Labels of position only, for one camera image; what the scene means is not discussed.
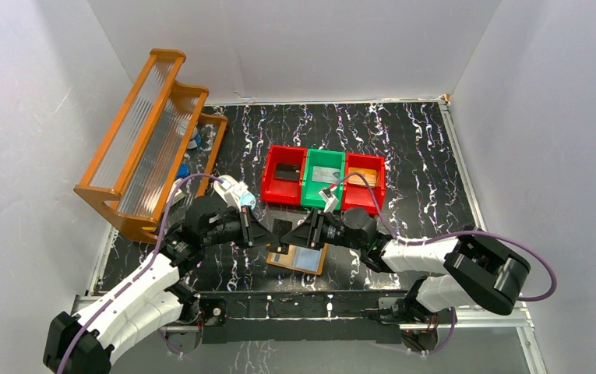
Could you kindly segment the black credit card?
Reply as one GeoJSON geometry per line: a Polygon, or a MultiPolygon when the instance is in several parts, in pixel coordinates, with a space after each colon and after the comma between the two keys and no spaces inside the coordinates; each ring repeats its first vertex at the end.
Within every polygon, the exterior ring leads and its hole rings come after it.
{"type": "Polygon", "coordinates": [[[293,229],[293,223],[291,221],[274,219],[272,232],[275,235],[282,236],[289,233],[293,229]]]}

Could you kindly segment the orange leather card holder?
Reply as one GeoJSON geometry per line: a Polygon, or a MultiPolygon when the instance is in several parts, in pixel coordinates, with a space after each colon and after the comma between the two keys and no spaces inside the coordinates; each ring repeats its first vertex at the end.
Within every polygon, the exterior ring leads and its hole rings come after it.
{"type": "Polygon", "coordinates": [[[295,245],[279,245],[269,251],[266,262],[271,266],[320,275],[323,272],[328,248],[327,244],[318,250],[295,245]]]}

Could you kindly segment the white credit card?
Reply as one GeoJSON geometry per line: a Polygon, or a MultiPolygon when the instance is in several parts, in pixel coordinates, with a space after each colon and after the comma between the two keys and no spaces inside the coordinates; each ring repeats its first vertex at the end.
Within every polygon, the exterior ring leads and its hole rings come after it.
{"type": "Polygon", "coordinates": [[[319,183],[333,184],[341,176],[339,168],[329,168],[323,166],[314,166],[311,173],[311,181],[319,183]]]}

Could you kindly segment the gold credit card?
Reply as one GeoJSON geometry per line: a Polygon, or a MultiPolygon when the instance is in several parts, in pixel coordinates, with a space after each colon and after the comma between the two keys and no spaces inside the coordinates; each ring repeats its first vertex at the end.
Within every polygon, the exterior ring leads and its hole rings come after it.
{"type": "Polygon", "coordinates": [[[347,181],[354,185],[362,185],[368,183],[371,188],[375,188],[378,180],[378,171],[370,168],[351,168],[349,170],[351,175],[347,181]]]}

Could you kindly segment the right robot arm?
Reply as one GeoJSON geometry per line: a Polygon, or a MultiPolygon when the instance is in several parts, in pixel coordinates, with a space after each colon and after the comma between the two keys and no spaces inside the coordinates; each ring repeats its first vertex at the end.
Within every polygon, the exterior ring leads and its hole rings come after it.
{"type": "Polygon", "coordinates": [[[484,231],[465,231],[443,239],[410,242],[379,230],[377,221],[359,207],[341,217],[313,209],[280,243],[305,249],[335,245],[357,250],[360,260],[380,273],[417,271],[403,298],[379,303],[379,318],[427,322],[444,309],[479,305],[497,315],[511,313],[531,265],[484,231]]]}

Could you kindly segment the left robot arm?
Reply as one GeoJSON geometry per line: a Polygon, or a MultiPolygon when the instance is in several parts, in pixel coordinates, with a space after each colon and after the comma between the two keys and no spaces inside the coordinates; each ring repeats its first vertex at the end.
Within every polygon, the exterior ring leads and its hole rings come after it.
{"type": "Polygon", "coordinates": [[[139,341],[174,322],[203,316],[199,292],[183,282],[215,245],[241,249],[276,244],[250,206],[214,196],[193,200],[159,247],[106,295],[74,314],[61,312],[48,330],[42,361],[53,373],[108,373],[139,341]]]}

